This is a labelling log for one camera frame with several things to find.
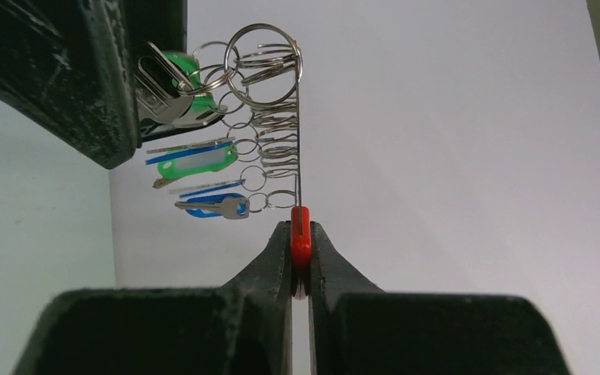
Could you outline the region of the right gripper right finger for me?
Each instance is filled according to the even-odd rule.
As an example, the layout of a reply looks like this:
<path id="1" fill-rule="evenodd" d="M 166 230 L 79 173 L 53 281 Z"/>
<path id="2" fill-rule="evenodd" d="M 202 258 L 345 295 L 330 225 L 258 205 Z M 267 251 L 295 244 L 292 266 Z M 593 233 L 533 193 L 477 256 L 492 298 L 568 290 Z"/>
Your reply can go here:
<path id="1" fill-rule="evenodd" d="M 567 374 L 551 326 L 512 295 L 387 292 L 312 223 L 314 374 Z"/>

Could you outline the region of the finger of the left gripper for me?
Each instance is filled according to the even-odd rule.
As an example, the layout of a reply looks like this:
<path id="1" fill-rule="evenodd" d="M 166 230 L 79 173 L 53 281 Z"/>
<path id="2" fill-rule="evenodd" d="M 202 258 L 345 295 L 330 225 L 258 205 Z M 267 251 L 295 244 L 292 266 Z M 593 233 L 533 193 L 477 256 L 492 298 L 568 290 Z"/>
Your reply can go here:
<path id="1" fill-rule="evenodd" d="M 187 45 L 185 1 L 0 1 L 0 101 L 111 170 L 141 146 L 147 42 Z"/>

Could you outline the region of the blue key tag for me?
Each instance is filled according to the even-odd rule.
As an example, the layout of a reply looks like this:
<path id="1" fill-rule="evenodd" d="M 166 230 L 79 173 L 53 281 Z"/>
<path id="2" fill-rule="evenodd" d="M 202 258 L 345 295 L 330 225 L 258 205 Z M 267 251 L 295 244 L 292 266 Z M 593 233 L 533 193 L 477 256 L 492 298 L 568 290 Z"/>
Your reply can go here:
<path id="1" fill-rule="evenodd" d="M 227 157 L 227 149 L 231 147 L 234 140 L 226 138 L 221 141 L 212 141 L 203 144 L 190 145 L 182 149 L 171 150 L 163 155 L 154 156 L 145 161 L 147 166 L 166 163 L 176 163 L 181 169 L 221 163 Z"/>
<path id="2" fill-rule="evenodd" d="M 246 219 L 250 214 L 249 199 L 239 193 L 226 192 L 243 183 L 242 179 L 228 180 L 186 188 L 179 194 L 179 201 L 174 206 L 202 219 L 218 216 L 227 220 Z"/>

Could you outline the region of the black head key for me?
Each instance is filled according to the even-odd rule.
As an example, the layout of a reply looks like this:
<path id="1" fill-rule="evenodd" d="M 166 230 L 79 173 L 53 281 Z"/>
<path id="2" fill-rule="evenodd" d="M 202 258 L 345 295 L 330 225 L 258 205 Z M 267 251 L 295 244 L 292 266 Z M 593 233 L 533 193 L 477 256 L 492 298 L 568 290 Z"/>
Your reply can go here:
<path id="1" fill-rule="evenodd" d="M 189 127 L 178 127 L 174 124 L 161 124 L 151 119 L 144 119 L 139 123 L 139 133 L 142 142 L 155 141 L 207 128 L 220 122 L 222 118 L 223 115 L 209 117 L 202 122 L 190 124 Z"/>

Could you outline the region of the metal key holder red handle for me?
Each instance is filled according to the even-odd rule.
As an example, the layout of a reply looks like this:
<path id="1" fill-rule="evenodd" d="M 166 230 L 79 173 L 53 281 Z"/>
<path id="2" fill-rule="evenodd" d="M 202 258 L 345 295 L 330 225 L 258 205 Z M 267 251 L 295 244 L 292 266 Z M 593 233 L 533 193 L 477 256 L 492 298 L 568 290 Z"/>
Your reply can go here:
<path id="1" fill-rule="evenodd" d="M 237 43 L 246 35 L 267 31 L 281 37 L 279 43 L 260 44 L 252 53 L 236 55 Z M 292 178 L 294 187 L 286 191 L 293 198 L 289 206 L 291 294 L 298 300 L 310 294 L 310 263 L 313 240 L 309 209 L 302 197 L 300 82 L 303 58 L 297 41 L 269 23 L 253 23 L 238 30 L 227 42 L 223 70 L 230 92 L 250 108 L 250 124 L 264 176 L 267 179 Z M 291 86 L 279 98 L 257 99 L 249 88 L 288 75 Z"/>

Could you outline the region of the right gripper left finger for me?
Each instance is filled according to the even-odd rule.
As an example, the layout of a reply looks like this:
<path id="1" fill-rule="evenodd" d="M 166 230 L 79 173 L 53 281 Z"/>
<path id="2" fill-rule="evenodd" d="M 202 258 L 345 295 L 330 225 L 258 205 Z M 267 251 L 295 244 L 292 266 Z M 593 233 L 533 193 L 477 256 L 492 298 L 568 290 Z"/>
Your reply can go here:
<path id="1" fill-rule="evenodd" d="M 289 374 L 291 226 L 220 287 L 80 289 L 41 314 L 16 374 Z"/>

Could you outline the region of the small silver key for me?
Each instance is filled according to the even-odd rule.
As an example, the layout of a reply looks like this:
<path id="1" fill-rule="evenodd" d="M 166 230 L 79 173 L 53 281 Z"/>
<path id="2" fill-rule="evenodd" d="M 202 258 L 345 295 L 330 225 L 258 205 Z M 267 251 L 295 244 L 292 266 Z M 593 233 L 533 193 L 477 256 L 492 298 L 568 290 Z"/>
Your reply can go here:
<path id="1" fill-rule="evenodd" d="M 250 214 L 249 200 L 241 196 L 224 196 L 217 201 L 175 202 L 174 205 L 201 219 L 221 216 L 227 220 L 241 220 Z"/>

